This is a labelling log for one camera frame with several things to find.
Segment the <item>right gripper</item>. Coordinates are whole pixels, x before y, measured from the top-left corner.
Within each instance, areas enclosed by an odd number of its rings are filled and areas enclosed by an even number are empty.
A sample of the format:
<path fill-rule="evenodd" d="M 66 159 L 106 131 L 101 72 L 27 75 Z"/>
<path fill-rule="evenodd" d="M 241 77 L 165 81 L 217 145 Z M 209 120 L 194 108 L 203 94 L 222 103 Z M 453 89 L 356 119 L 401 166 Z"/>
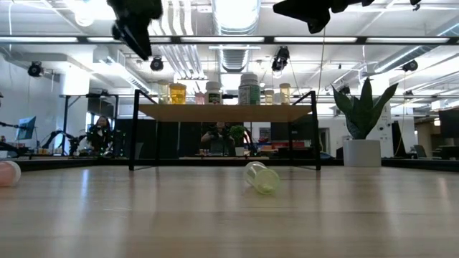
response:
<path fill-rule="evenodd" d="M 340 13 L 350 5 L 368 6 L 374 0 L 283 0 L 273 5 L 276 14 L 305 22 L 311 34 L 321 32 L 330 21 L 329 9 Z"/>

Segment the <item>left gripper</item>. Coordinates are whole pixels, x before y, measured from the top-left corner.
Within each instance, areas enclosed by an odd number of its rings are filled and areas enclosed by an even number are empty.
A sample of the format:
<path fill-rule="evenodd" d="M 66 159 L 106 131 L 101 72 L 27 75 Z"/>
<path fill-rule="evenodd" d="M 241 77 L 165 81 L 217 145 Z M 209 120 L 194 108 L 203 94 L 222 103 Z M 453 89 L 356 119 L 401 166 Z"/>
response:
<path fill-rule="evenodd" d="M 146 16 L 159 19 L 163 14 L 161 0 L 106 0 L 115 13 L 111 33 L 114 39 L 124 39 L 125 43 L 142 59 L 151 56 L 151 44 L 148 34 L 148 19 L 126 19 L 125 24 L 119 19 L 129 16 Z"/>

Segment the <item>orange pill bottle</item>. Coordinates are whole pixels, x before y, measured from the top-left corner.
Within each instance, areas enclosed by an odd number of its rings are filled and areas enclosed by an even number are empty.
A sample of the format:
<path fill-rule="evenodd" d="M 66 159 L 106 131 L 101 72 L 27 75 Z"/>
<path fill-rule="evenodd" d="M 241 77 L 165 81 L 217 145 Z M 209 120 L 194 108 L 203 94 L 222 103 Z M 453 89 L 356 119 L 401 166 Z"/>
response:
<path fill-rule="evenodd" d="M 171 97 L 171 104 L 186 104 L 186 85 L 180 83 L 172 83 L 169 85 L 169 92 Z"/>

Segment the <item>slim yellow pill bottle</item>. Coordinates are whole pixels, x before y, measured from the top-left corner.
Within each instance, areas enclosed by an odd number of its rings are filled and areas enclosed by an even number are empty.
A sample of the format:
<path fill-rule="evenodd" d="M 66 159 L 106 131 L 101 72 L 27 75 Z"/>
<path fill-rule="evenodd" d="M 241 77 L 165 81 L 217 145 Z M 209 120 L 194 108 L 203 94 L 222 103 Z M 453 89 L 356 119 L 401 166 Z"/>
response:
<path fill-rule="evenodd" d="M 280 104 L 289 105 L 290 104 L 290 84 L 281 83 L 279 85 L 279 88 L 280 88 Z"/>

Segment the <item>large white bottle green label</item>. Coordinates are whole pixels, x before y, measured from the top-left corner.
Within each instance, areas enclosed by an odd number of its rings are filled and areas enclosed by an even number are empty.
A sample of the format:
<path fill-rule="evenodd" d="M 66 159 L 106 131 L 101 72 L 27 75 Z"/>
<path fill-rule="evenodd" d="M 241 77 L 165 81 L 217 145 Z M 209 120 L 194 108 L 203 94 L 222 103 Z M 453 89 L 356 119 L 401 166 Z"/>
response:
<path fill-rule="evenodd" d="M 256 74 L 248 72 L 241 75 L 240 86 L 238 87 L 238 104 L 260 104 L 260 86 Z"/>

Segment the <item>wooden shelf with black legs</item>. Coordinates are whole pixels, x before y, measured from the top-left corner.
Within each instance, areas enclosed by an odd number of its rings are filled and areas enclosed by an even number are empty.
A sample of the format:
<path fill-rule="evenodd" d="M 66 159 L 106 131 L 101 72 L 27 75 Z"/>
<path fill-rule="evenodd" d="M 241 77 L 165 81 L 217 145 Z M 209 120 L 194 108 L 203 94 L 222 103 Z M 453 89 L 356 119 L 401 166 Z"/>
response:
<path fill-rule="evenodd" d="M 162 122 L 276 122 L 293 123 L 304 115 L 312 115 L 314 166 L 321 169 L 321 152 L 318 149 L 318 113 L 316 92 L 311 90 L 292 105 L 160 105 L 141 90 L 134 91 L 131 148 L 128 169 L 134 171 L 138 164 L 135 155 L 138 114 L 156 120 L 156 134 L 161 134 Z"/>

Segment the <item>black overhead light bar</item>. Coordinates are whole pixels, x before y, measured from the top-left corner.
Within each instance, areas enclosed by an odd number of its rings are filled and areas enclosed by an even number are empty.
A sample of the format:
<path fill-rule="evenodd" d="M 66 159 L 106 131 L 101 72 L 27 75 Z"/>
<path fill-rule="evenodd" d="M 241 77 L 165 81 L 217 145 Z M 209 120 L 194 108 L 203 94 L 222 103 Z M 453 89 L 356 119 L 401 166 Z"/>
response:
<path fill-rule="evenodd" d="M 459 45 L 459 36 L 449 37 L 274 37 L 274 36 L 156 36 L 151 44 L 330 44 L 330 45 Z M 87 36 L 6 36 L 0 35 L 0 44 L 120 44 L 112 37 Z"/>

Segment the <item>person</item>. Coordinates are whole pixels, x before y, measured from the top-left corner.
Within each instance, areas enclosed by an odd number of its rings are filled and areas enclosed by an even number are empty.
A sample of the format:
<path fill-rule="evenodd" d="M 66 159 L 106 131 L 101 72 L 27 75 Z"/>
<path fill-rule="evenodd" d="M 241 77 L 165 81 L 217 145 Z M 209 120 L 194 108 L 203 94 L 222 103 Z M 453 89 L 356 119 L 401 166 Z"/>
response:
<path fill-rule="evenodd" d="M 86 140 L 95 155 L 103 156 L 109 152 L 113 144 L 113 132 L 107 117 L 100 116 L 98 118 L 88 130 Z"/>
<path fill-rule="evenodd" d="M 235 156 L 235 139 L 225 122 L 217 122 L 201 137 L 202 144 L 209 144 L 212 156 Z"/>

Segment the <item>green snake plant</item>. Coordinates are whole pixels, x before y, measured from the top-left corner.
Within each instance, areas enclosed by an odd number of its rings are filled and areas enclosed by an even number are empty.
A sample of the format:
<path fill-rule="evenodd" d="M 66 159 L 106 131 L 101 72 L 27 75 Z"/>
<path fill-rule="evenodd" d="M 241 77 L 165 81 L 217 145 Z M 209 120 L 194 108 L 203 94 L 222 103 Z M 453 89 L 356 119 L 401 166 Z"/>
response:
<path fill-rule="evenodd" d="M 345 115 L 346 127 L 353 140 L 365 140 L 377 124 L 384 106 L 391 100 L 398 84 L 389 86 L 377 98 L 373 98 L 372 84 L 366 78 L 361 89 L 360 98 L 337 91 L 333 87 L 333 98 L 337 108 Z"/>

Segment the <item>small potted plant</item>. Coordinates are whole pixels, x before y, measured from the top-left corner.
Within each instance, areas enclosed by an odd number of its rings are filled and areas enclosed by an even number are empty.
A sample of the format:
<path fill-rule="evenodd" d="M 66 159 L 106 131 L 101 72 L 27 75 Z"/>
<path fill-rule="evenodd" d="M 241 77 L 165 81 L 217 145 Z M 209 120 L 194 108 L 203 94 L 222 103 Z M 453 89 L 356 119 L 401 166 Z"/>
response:
<path fill-rule="evenodd" d="M 243 125 L 234 125 L 230 128 L 229 134 L 235 143 L 235 156 L 244 156 L 245 127 Z"/>

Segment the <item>computer monitor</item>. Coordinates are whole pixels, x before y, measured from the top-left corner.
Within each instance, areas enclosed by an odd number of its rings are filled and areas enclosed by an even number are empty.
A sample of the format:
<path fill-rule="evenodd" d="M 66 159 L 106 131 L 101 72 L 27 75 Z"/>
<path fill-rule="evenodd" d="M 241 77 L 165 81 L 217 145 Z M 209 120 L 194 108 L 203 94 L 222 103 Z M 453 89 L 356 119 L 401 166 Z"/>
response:
<path fill-rule="evenodd" d="M 16 131 L 17 140 L 30 140 L 33 136 L 37 117 L 19 119 Z"/>

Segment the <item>yellow-green pill bottle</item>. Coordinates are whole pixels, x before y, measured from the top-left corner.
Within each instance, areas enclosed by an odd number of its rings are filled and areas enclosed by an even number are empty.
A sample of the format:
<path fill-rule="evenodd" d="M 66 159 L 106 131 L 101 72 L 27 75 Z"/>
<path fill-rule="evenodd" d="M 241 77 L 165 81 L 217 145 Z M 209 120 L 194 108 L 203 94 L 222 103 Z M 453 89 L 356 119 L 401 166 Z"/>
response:
<path fill-rule="evenodd" d="M 253 161 L 244 169 L 244 179 L 260 194 L 274 194 L 279 187 L 279 175 L 265 164 Z"/>

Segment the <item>dark background monitor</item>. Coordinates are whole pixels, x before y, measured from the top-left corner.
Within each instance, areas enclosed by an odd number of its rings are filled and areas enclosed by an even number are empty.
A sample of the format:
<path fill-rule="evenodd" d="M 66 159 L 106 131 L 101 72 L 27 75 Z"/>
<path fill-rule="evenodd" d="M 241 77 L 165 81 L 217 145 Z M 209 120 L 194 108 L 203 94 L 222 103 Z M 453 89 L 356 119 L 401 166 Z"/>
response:
<path fill-rule="evenodd" d="M 440 134 L 444 138 L 459 138 L 459 109 L 441 110 Z"/>

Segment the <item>black background table frame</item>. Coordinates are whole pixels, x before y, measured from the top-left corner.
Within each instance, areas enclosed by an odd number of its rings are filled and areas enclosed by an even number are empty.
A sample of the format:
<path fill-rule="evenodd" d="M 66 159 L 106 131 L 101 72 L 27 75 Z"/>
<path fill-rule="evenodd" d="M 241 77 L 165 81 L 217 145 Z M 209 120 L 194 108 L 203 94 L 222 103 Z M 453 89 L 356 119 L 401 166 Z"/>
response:
<path fill-rule="evenodd" d="M 64 117 L 62 124 L 62 142 L 68 142 L 65 148 L 70 156 L 81 155 L 96 156 L 87 144 L 86 134 L 90 127 L 96 123 L 100 116 L 108 118 L 115 142 L 115 122 L 118 118 L 119 97 L 106 92 L 88 93 L 86 95 L 63 95 Z"/>

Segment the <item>silver ventilation duct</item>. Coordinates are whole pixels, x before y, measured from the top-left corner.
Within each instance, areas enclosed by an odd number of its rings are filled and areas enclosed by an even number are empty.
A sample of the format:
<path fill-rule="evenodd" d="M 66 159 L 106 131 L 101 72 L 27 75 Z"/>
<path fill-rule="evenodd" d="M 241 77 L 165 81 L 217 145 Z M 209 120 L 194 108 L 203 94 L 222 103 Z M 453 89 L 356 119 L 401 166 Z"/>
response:
<path fill-rule="evenodd" d="M 211 0 L 214 32 L 218 36 L 251 36 L 257 30 L 261 0 Z M 250 50 L 222 49 L 219 60 L 226 72 L 246 68 Z"/>

